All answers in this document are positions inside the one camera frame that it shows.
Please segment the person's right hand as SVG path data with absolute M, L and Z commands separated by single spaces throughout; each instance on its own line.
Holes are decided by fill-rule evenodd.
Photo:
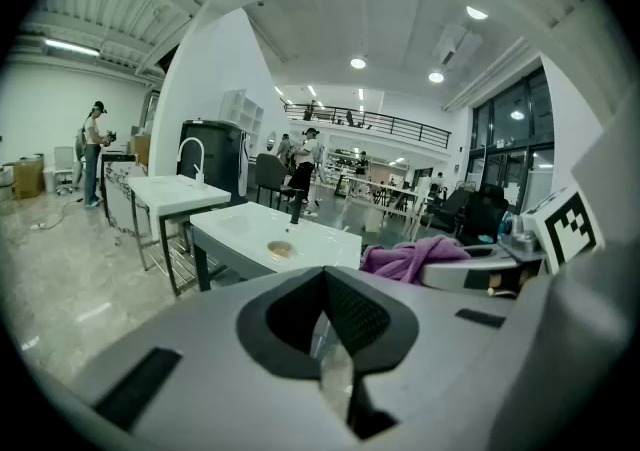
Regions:
M 519 292 L 531 274 L 524 270 L 501 270 L 492 273 L 489 278 L 489 287 L 497 291 Z

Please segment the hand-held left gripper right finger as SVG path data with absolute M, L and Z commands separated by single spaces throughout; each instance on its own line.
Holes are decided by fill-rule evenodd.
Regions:
M 324 312 L 350 359 L 337 449 L 487 450 L 498 388 L 469 379 L 508 302 L 430 290 L 356 270 L 324 270 Z

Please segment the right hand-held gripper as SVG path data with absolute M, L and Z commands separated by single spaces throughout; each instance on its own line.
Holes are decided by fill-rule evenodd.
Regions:
M 532 280 L 557 273 L 576 256 L 603 245 L 592 211 L 577 184 L 561 188 L 499 228 L 497 244 L 463 247 L 469 259 L 427 264 L 421 283 L 434 289 L 470 289 L 515 298 L 519 292 L 490 288 L 491 278 L 524 270 Z

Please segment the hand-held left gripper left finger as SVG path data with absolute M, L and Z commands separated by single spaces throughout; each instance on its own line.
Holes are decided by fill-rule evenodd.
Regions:
M 272 274 L 177 302 L 90 359 L 71 381 L 96 406 L 149 351 L 177 366 L 130 433 L 162 450 L 345 450 L 358 439 L 316 381 L 272 375 L 244 350 L 236 320 L 251 299 L 293 278 Z

